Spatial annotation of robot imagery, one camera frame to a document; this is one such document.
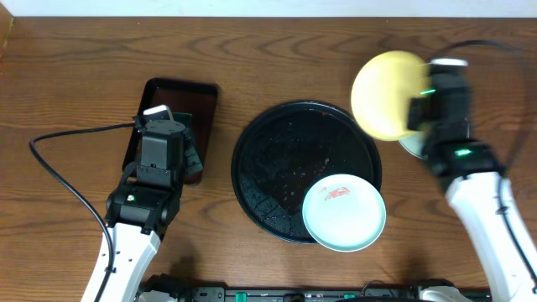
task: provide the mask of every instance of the white object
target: white object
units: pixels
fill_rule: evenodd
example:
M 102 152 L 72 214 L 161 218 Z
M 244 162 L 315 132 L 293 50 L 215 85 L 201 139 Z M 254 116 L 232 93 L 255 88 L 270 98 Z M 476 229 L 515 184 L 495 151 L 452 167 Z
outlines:
M 174 116 L 172 115 L 171 110 L 166 105 L 158 105 L 158 106 L 155 106 L 155 107 L 151 107 L 149 109 L 145 109 L 143 111 L 143 114 L 144 115 L 152 115 L 152 114 L 159 113 L 159 112 L 167 112 L 170 121 L 174 120 Z
M 537 301 L 535 286 L 508 229 L 498 214 L 498 180 L 496 172 L 471 174 L 454 180 L 446 192 L 450 207 L 466 228 L 479 261 L 487 275 L 494 302 Z M 508 207 L 508 221 L 533 270 L 537 268 L 537 251 L 514 204 L 511 184 L 503 182 L 503 200 Z
M 114 252 L 116 253 L 114 259 L 116 273 L 110 274 L 107 287 L 102 293 L 101 302 L 133 302 L 143 274 L 159 250 L 160 238 L 155 232 L 145 235 L 141 233 L 140 226 L 123 223 L 109 227 L 108 231 L 112 236 Z M 103 236 L 99 258 L 82 297 L 83 302 L 95 300 L 107 266 L 108 245 Z
M 315 183 L 302 206 L 304 224 L 320 244 L 338 252 L 354 252 L 372 244 L 386 222 L 377 189 L 357 176 L 336 174 Z
M 403 138 L 399 140 L 399 143 L 405 150 L 415 157 L 421 159 L 421 149 L 425 143 L 425 133 L 417 132 L 408 138 Z
M 140 295 L 138 302 L 176 302 L 176 298 L 172 298 L 168 293 L 152 290 Z
M 432 286 L 421 290 L 420 299 L 432 302 L 472 302 L 459 289 L 451 286 Z
M 537 17 L 534 0 L 1 0 L 15 17 Z M 133 20 L 133 24 L 143 20 Z
M 431 62 L 433 65 L 450 65 L 450 66 L 464 66 L 468 67 L 468 62 L 461 59 L 455 58 L 437 58 L 433 59 Z

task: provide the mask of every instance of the wire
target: wire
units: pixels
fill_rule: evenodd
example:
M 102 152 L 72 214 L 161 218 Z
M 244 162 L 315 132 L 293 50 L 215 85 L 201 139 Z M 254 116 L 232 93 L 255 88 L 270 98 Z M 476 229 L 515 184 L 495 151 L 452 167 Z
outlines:
M 433 55 L 434 58 L 440 58 L 444 55 L 446 55 L 450 50 L 466 47 L 466 46 L 473 46 L 473 45 L 484 45 L 484 46 L 491 46 L 497 49 L 500 49 L 506 53 L 509 53 L 513 56 L 514 60 L 516 61 L 517 66 L 522 70 L 522 77 L 524 78 L 524 112 L 530 112 L 530 104 L 533 99 L 535 99 L 537 96 L 535 95 L 535 90 L 532 89 L 532 83 L 531 83 L 531 76 L 532 76 L 532 70 L 531 70 L 531 64 L 529 62 L 526 62 L 526 58 L 524 54 L 514 47 L 511 47 L 507 44 L 494 41 L 494 40 L 468 40 L 468 41 L 462 41 L 458 43 L 454 43 L 451 45 L 448 45 L 444 49 L 440 49 L 435 52 Z M 531 124 L 534 121 L 534 115 L 535 112 L 531 112 L 533 114 L 526 114 L 522 121 L 522 126 L 519 129 L 519 132 L 517 133 L 517 136 L 514 139 L 513 144 L 511 145 L 511 149 L 508 152 L 507 159 L 505 161 L 505 165 L 500 170 L 500 178 L 498 179 L 498 214 L 502 216 L 503 223 L 505 224 L 507 231 L 509 233 L 509 236 L 511 237 L 511 240 L 513 241 L 513 244 L 519 253 L 520 257 L 522 258 L 522 262 L 524 263 L 524 266 L 529 272 L 529 275 L 534 281 L 534 293 L 537 294 L 537 274 L 531 267 L 531 264 L 529 263 L 528 258 L 524 254 L 524 251 L 522 250 L 522 247 L 519 244 L 519 241 L 517 240 L 516 236 L 514 235 L 513 228 L 511 227 L 509 220 L 507 218 L 507 209 L 508 207 L 503 202 L 503 182 L 508 178 L 508 173 L 510 172 L 511 168 L 513 167 L 514 161 L 519 156 L 519 152 L 524 146 L 524 143 L 527 141 L 528 136 L 530 134 L 530 130 L 524 129 L 524 125 Z
M 97 222 L 99 223 L 99 226 L 102 229 L 102 233 L 104 234 L 104 237 L 107 240 L 108 245 L 108 266 L 104 274 L 104 278 L 102 279 L 101 287 L 99 288 L 99 291 L 97 292 L 97 295 L 95 297 L 95 301 L 98 302 L 101 299 L 102 293 L 104 292 L 104 289 L 107 286 L 108 279 L 110 278 L 110 274 L 113 271 L 113 264 L 114 264 L 114 248 L 113 248 L 113 242 L 112 237 L 110 236 L 110 232 L 107 229 L 106 224 L 104 223 L 104 220 L 99 216 L 99 213 L 95 210 L 95 208 L 90 204 L 90 202 L 78 191 L 73 187 L 71 184 L 67 182 L 63 177 L 61 177 L 58 172 L 56 172 L 52 167 L 43 159 L 43 157 L 39 154 L 37 151 L 37 148 L 35 147 L 35 143 L 37 143 L 40 140 L 44 140 L 47 138 L 57 138 L 60 136 L 65 135 L 71 135 L 71 134 L 81 134 L 81 133 L 95 133 L 100 131 L 106 131 L 106 130 L 112 130 L 112 129 L 118 129 L 118 128 L 127 128 L 127 127 L 133 127 L 133 123 L 125 123 L 125 124 L 119 124 L 114 126 L 106 126 L 101 128 L 90 128 L 90 129 L 82 129 L 82 130 L 70 130 L 70 131 L 64 131 L 64 132 L 58 132 L 58 133 L 51 133 L 46 134 L 43 136 L 40 136 L 38 138 L 34 138 L 30 140 L 29 147 L 32 151 L 32 154 L 34 155 L 35 159 L 43 166 L 44 169 L 46 169 L 54 178 L 56 178 L 67 190 L 69 190 L 71 193 L 73 193 L 76 198 L 78 198 L 84 206 L 92 213 L 92 215 L 95 217 Z
M 128 178 L 131 176 L 131 174 L 136 169 L 137 165 L 138 165 L 138 163 L 134 161 L 134 162 L 131 162 L 131 163 L 129 163 L 129 164 L 127 164 L 125 166 L 125 168 L 123 169 L 123 174 L 121 175 L 121 179 L 119 180 L 119 185 L 125 185 L 125 183 L 127 182 Z

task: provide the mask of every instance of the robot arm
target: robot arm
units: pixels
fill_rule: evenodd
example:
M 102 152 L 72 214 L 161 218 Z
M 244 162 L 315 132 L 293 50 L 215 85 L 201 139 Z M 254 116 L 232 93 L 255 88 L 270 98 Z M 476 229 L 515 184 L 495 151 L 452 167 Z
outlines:
M 470 138 L 470 89 L 462 76 L 466 65 L 457 60 L 431 62 L 435 93 L 412 101 L 409 128 L 429 127 L 422 150 L 425 164 L 472 239 L 493 300 L 537 301 L 537 252 L 514 204 L 510 182 L 502 179 L 503 167 L 493 151 Z M 429 288 L 420 298 L 458 301 L 436 299 L 438 294 Z
M 105 221 L 112 237 L 115 259 L 100 299 L 103 302 L 133 302 L 137 298 L 140 281 L 159 249 L 167 226 L 179 212 L 186 168 L 201 166 L 201 163 L 191 163 L 189 160 L 192 159 L 186 158 L 188 134 L 182 123 L 173 120 L 168 107 L 151 108 L 143 117 L 135 119 L 136 128 L 143 135 L 141 158 L 125 167 L 118 187 L 107 201 Z M 129 181 L 134 171 L 136 181 Z M 107 269 L 107 254 L 107 241 L 103 238 L 82 301 L 95 300 Z M 165 299 L 152 301 L 175 301 L 177 298 L 171 293 L 161 294 Z
M 509 181 L 500 182 L 497 172 L 470 174 L 455 179 L 446 192 L 450 207 L 456 212 L 472 239 L 487 275 L 494 301 L 536 301 L 534 281 L 514 246 L 503 218 L 498 213 L 498 184 L 507 209 L 507 219 L 516 241 L 532 268 L 537 252 L 514 204 Z

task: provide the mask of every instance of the wood grain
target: wood grain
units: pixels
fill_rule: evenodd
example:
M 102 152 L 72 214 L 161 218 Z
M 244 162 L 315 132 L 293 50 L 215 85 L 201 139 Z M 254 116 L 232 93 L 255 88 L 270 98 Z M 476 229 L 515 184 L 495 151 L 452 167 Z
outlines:
M 8 45 L 8 36 L 11 31 L 11 25 L 13 24 L 13 16 L 9 11 L 0 3 L 0 60 L 3 57 L 3 51 Z
M 462 224 L 422 164 L 397 143 L 376 142 L 383 161 L 385 231 L 359 253 L 280 241 L 257 228 L 232 190 L 242 130 L 263 110 L 314 99 L 349 110 L 360 67 L 391 49 L 426 57 L 464 39 L 501 39 L 535 65 L 535 19 L 442 18 L 17 18 L 0 81 L 0 295 L 6 301 L 78 300 L 101 233 L 89 212 L 32 158 L 30 138 L 128 122 L 155 76 L 217 83 L 204 178 L 182 208 L 146 278 L 172 273 L 229 286 L 361 287 L 446 278 L 487 286 Z M 503 158 L 523 125 L 519 71 L 508 56 L 464 49 L 475 87 L 477 136 Z M 130 132 L 57 138 L 39 150 L 104 215 Z M 535 134 L 514 167 L 514 194 L 537 237 Z

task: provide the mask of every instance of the round black tray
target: round black tray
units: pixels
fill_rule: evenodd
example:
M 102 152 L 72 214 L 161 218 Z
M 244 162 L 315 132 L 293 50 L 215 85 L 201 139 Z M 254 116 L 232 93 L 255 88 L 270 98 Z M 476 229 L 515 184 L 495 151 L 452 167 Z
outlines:
M 232 159 L 232 183 L 246 214 L 266 232 L 315 243 L 301 205 L 307 190 L 333 174 L 353 174 L 380 191 L 382 167 L 373 140 L 341 108 L 285 103 L 244 129 Z

